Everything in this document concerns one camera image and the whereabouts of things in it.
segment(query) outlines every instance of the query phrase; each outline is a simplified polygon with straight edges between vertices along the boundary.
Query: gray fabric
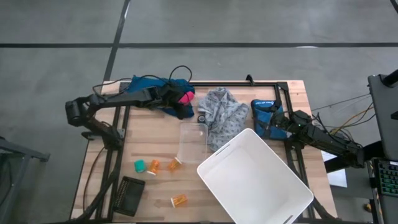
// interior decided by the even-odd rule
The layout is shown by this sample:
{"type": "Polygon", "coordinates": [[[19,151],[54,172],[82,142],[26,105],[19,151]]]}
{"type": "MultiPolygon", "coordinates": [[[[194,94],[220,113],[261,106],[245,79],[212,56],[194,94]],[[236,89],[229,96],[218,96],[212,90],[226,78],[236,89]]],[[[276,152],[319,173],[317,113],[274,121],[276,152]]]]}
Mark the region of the gray fabric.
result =
{"type": "Polygon", "coordinates": [[[205,113],[207,143],[211,150],[217,151],[244,129],[249,106],[237,102],[226,88],[218,87],[199,100],[198,111],[205,113]]]}

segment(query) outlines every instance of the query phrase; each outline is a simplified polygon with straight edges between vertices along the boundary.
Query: black cable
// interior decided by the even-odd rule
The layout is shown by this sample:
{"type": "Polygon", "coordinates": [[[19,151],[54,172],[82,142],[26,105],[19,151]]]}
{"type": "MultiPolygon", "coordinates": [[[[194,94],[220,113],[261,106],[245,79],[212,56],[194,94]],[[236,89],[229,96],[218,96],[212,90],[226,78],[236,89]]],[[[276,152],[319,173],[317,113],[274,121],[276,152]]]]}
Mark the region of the black cable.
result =
{"type": "MultiPolygon", "coordinates": [[[[102,84],[95,85],[95,86],[93,86],[93,92],[94,92],[95,95],[97,95],[97,96],[100,97],[101,99],[106,100],[106,98],[105,98],[103,95],[101,95],[100,93],[98,93],[98,92],[96,91],[96,88],[102,87],[102,86],[106,86],[106,85],[111,85],[111,84],[114,84],[114,83],[116,83],[116,82],[120,82],[120,81],[122,81],[122,80],[130,80],[130,82],[131,82],[132,78],[120,78],[120,79],[115,80],[115,81],[110,82],[110,83],[102,83],[102,84]]],[[[123,90],[121,90],[119,93],[110,96],[110,98],[115,97],[115,96],[118,96],[118,95],[124,93],[127,89],[128,89],[128,86],[125,87],[123,90]]]]}
{"type": "Polygon", "coordinates": [[[312,116],[313,116],[317,121],[319,121],[319,123],[320,123],[321,126],[323,127],[323,130],[326,131],[326,133],[327,133],[333,140],[335,140],[336,142],[338,142],[338,143],[340,143],[340,144],[342,144],[342,145],[344,145],[344,146],[346,145],[345,143],[343,143],[343,142],[337,140],[333,135],[330,134],[330,132],[326,129],[325,125],[323,125],[322,120],[321,120],[321,117],[319,116],[319,113],[318,113],[316,116],[314,116],[314,115],[312,115],[312,116]]]}
{"type": "Polygon", "coordinates": [[[9,173],[10,185],[9,185],[9,187],[8,187],[8,189],[7,189],[6,194],[5,194],[4,197],[1,199],[0,208],[2,207],[3,203],[6,201],[6,198],[7,198],[8,194],[9,194],[9,192],[11,191],[11,187],[12,187],[12,172],[11,172],[11,163],[10,163],[9,160],[7,160],[7,165],[8,165],[8,173],[9,173]]]}
{"type": "Polygon", "coordinates": [[[369,119],[367,119],[366,121],[362,121],[362,122],[360,122],[360,123],[356,123],[356,124],[348,125],[348,126],[344,126],[344,127],[345,127],[345,128],[349,128],[349,127],[353,127],[353,126],[357,126],[357,125],[366,123],[366,122],[370,121],[373,117],[375,117],[375,115],[376,115],[376,114],[372,115],[372,116],[371,116],[369,119]]]}
{"type": "Polygon", "coordinates": [[[344,131],[345,133],[347,133],[347,134],[350,136],[351,140],[354,140],[354,137],[353,137],[353,135],[351,134],[350,131],[348,131],[348,130],[345,129],[345,128],[341,128],[340,130],[342,130],[342,131],[344,131]]]}
{"type": "Polygon", "coordinates": [[[188,68],[186,65],[179,65],[179,66],[175,67],[175,68],[172,70],[172,72],[170,72],[169,81],[172,79],[172,75],[173,75],[174,71],[176,71],[176,70],[179,69],[179,68],[186,68],[186,69],[190,72],[190,76],[189,76],[189,79],[188,79],[188,82],[190,82],[191,79],[192,79],[192,71],[191,71],[191,69],[188,68]]]}
{"type": "Polygon", "coordinates": [[[358,122],[360,122],[366,115],[366,113],[370,110],[371,106],[373,105],[373,102],[368,106],[368,108],[366,109],[365,113],[362,114],[362,117],[359,118],[357,121],[351,123],[351,124],[347,124],[346,126],[352,125],[352,124],[356,124],[358,122]]]}
{"type": "Polygon", "coordinates": [[[84,189],[84,191],[83,191],[83,213],[85,212],[85,209],[86,209],[85,201],[86,201],[86,191],[87,191],[88,182],[90,181],[90,177],[91,177],[91,174],[93,173],[94,166],[95,166],[95,164],[97,163],[98,158],[100,158],[101,152],[103,152],[104,149],[105,149],[105,147],[103,147],[103,148],[99,151],[98,155],[95,157],[95,160],[94,160],[94,162],[93,162],[93,165],[91,166],[91,169],[90,169],[90,173],[88,174],[88,177],[87,177],[85,189],[84,189]]]}
{"type": "MultiPolygon", "coordinates": [[[[175,67],[172,70],[172,72],[170,73],[169,80],[166,80],[165,78],[160,78],[160,77],[158,77],[156,75],[143,75],[143,76],[140,77],[140,79],[144,78],[144,77],[152,77],[152,78],[157,78],[159,80],[162,80],[163,82],[165,82],[165,84],[171,85],[172,84],[172,82],[171,82],[172,75],[173,75],[174,71],[176,71],[178,68],[186,68],[190,72],[190,76],[189,76],[188,82],[191,81],[191,79],[192,79],[192,70],[190,68],[188,68],[186,65],[179,65],[179,66],[175,67]]],[[[129,80],[130,82],[132,82],[132,78],[120,78],[120,79],[115,80],[115,81],[110,82],[110,83],[102,83],[102,84],[98,84],[98,85],[93,86],[93,92],[94,92],[95,95],[97,95],[98,97],[100,97],[103,100],[106,100],[106,99],[109,99],[109,98],[113,98],[115,96],[119,96],[119,95],[123,94],[129,88],[129,85],[127,87],[125,87],[124,89],[122,89],[121,91],[119,91],[117,94],[111,95],[111,96],[109,96],[107,98],[105,98],[103,95],[98,93],[98,91],[96,91],[96,88],[102,87],[102,86],[105,86],[105,85],[111,85],[113,83],[120,82],[122,80],[129,80]]]]}
{"type": "Polygon", "coordinates": [[[330,105],[326,105],[326,106],[322,106],[322,107],[319,107],[319,108],[315,108],[315,109],[313,109],[313,110],[311,110],[311,111],[316,111],[316,110],[324,109],[324,108],[327,108],[327,107],[335,106],[335,105],[337,105],[337,104],[339,104],[339,103],[344,103],[344,102],[347,102],[347,101],[350,101],[350,100],[355,100],[355,99],[358,99],[358,98],[360,98],[360,97],[368,96],[368,95],[370,95],[370,93],[363,94],[363,95],[361,95],[361,96],[357,96],[357,97],[354,97],[354,98],[350,98],[350,99],[348,99],[348,100],[339,101],[339,102],[337,102],[337,103],[332,103],[332,104],[330,104],[330,105]]]}
{"type": "Polygon", "coordinates": [[[352,141],[352,138],[351,138],[345,131],[343,131],[343,130],[340,129],[340,130],[338,130],[338,133],[343,134],[344,136],[347,137],[348,140],[352,141]]]}

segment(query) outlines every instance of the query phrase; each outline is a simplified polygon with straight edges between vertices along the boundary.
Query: dark blue cloth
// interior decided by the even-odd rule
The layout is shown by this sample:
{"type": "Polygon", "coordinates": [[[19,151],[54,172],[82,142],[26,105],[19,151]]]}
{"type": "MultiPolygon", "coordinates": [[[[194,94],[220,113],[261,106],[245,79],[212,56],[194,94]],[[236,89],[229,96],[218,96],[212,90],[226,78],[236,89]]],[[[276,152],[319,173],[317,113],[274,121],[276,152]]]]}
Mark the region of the dark blue cloth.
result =
{"type": "MultiPolygon", "coordinates": [[[[141,78],[141,77],[137,77],[134,75],[132,77],[131,83],[126,91],[129,93],[132,93],[136,90],[141,90],[143,88],[147,88],[150,86],[162,87],[168,81],[169,81],[169,79],[167,79],[167,78],[162,78],[161,80],[159,80],[157,78],[146,78],[146,77],[141,78]]],[[[189,92],[189,91],[191,91],[192,93],[195,93],[194,87],[192,85],[190,85],[189,82],[187,82],[184,79],[171,79],[170,82],[175,85],[180,86],[181,90],[184,93],[189,92]]],[[[185,107],[187,109],[187,118],[191,118],[194,115],[192,105],[188,104],[185,107]]],[[[159,109],[169,115],[177,116],[177,113],[175,112],[175,110],[173,108],[159,108],[159,109]]]]}
{"type": "MultiPolygon", "coordinates": [[[[269,120],[271,119],[272,113],[261,111],[259,109],[269,108],[273,104],[274,104],[274,100],[253,100],[252,101],[253,115],[259,121],[269,124],[269,120]]],[[[284,109],[283,109],[283,106],[281,105],[275,113],[283,113],[283,111],[284,111],[284,109]]],[[[264,126],[256,123],[256,125],[254,127],[254,131],[259,136],[263,136],[264,135],[264,126]]],[[[286,132],[282,129],[279,129],[275,126],[271,126],[270,131],[271,131],[271,135],[269,136],[269,139],[273,139],[273,140],[287,139],[286,132]]]]}

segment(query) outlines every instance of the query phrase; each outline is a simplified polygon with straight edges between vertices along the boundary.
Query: gray floor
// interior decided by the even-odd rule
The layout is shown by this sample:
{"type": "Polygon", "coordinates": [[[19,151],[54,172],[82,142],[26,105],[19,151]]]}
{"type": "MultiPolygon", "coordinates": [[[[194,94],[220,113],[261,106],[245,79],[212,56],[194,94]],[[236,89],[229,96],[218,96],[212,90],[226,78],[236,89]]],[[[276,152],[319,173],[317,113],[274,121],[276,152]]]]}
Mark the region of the gray floor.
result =
{"type": "MultiPolygon", "coordinates": [[[[111,43],[123,2],[0,0],[0,43],[111,43]]],[[[121,42],[394,42],[397,21],[388,0],[135,0],[121,42]]],[[[109,53],[0,49],[0,135],[52,154],[31,163],[11,223],[68,218],[86,141],[67,124],[64,103],[102,82],[109,53]]],[[[301,79],[318,108],[368,93],[366,77],[397,69],[397,58],[398,48],[119,49],[111,79],[165,77],[180,64],[194,80],[301,79]]],[[[371,101],[352,102],[319,110],[324,123],[339,125],[371,101]]],[[[380,138],[375,119],[350,131],[361,144],[380,138]]],[[[339,216],[370,220],[365,170],[347,176],[348,189],[332,188],[339,216]]]]}

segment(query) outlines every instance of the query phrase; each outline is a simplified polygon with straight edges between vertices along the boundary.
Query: white paper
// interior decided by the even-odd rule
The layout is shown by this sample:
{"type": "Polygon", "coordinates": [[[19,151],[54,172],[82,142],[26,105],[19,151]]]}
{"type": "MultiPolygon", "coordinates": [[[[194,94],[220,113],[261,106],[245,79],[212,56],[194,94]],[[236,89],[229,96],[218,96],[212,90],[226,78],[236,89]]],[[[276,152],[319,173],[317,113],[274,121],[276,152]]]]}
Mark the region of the white paper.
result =
{"type": "MultiPolygon", "coordinates": [[[[328,161],[332,158],[335,158],[335,155],[332,155],[328,152],[322,151],[323,161],[328,161]]],[[[338,171],[334,171],[328,174],[329,184],[338,186],[338,187],[347,187],[347,178],[346,178],[346,170],[341,169],[338,171]]]]}

